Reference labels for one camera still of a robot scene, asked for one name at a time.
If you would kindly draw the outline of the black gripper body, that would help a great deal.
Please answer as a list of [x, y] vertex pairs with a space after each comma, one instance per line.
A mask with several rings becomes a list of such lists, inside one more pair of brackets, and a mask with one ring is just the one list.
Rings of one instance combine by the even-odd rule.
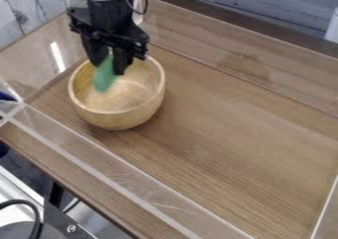
[[72, 7], [66, 10], [69, 29], [81, 37], [105, 38], [108, 48], [131, 47], [133, 57], [144, 60], [149, 36], [133, 22], [132, 13], [125, 0], [86, 1], [85, 7]]

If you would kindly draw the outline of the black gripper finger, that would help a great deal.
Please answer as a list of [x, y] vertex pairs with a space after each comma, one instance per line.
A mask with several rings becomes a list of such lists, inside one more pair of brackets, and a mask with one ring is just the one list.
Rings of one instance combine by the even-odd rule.
[[105, 38], [94, 39], [89, 37], [80, 37], [82, 48], [89, 59], [90, 64], [97, 67], [107, 58], [108, 45]]
[[113, 74], [123, 75], [125, 69], [133, 62], [133, 49], [127, 46], [115, 47], [113, 54]]

